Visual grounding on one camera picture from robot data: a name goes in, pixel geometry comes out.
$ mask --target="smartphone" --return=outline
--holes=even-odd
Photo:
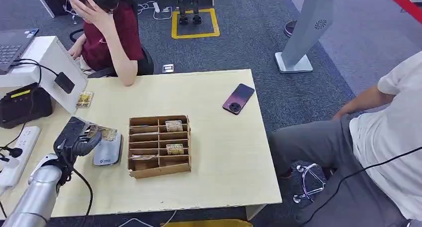
[[[244,84],[239,84],[234,92],[223,104],[223,108],[232,114],[238,115],[255,90]]]

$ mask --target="laptop keyboard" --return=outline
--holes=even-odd
[[[22,45],[0,45],[0,64],[7,64],[12,60]]]

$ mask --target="robot leg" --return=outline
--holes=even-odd
[[[186,17],[186,8],[183,4],[183,0],[177,0],[177,4],[179,5],[180,10],[179,24],[186,25],[188,24],[188,18]]]
[[[199,8],[198,8],[198,0],[192,0],[193,4],[194,4],[194,24],[201,24],[202,23],[202,19],[199,16]]]

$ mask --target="shoe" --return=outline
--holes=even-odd
[[[201,24],[202,19],[199,15],[195,15],[194,18],[193,18],[193,22],[194,22],[194,24]]]
[[[189,24],[188,18],[187,17],[180,17],[179,18],[179,24],[181,24],[181,25],[187,25],[187,24]]]
[[[289,168],[289,170],[283,174],[278,175],[280,179],[289,179],[293,176],[293,169]]]

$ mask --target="wooden table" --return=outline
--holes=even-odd
[[[75,168],[94,191],[92,215],[246,206],[248,219],[266,204],[281,203],[256,93],[236,116],[221,107],[239,83],[254,87],[250,70],[138,77],[131,87],[117,78],[90,79],[94,99],[76,116],[118,129],[124,136],[120,164],[94,167],[92,153],[79,157]],[[192,171],[136,180],[127,169],[130,117],[186,114],[192,128]],[[38,161],[53,152],[53,142],[70,118],[57,107],[47,118],[31,122],[42,131],[24,174],[1,201],[9,214],[27,187]],[[1,143],[19,128],[0,131]],[[73,175],[60,189],[53,217],[81,216],[89,191]]]

